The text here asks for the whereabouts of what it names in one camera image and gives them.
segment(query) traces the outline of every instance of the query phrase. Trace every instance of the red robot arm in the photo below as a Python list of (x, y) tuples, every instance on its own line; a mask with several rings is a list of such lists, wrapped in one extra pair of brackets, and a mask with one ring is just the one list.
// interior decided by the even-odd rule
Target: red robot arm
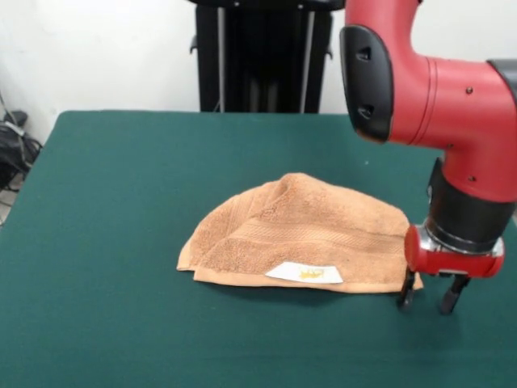
[(448, 314), (469, 279), (493, 276), (504, 257), (501, 235), (517, 202), (517, 61), (416, 53), (410, 37), (421, 2), (347, 1), (343, 81), (359, 135), (444, 151), (429, 183), (429, 217), (406, 236), (401, 306), (414, 272), (453, 274)]

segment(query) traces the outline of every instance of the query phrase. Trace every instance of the white label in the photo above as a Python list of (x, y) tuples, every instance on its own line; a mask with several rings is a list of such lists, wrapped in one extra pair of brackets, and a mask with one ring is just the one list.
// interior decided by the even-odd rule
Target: white label
[(318, 267), (290, 261), (273, 268), (266, 276), (319, 285), (336, 285), (343, 282), (335, 266)]

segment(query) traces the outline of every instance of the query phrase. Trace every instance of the black stand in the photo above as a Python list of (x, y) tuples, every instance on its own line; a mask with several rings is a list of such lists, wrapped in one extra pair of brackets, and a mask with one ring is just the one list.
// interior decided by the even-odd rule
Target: black stand
[(343, 0), (192, 1), (202, 112), (319, 112)]

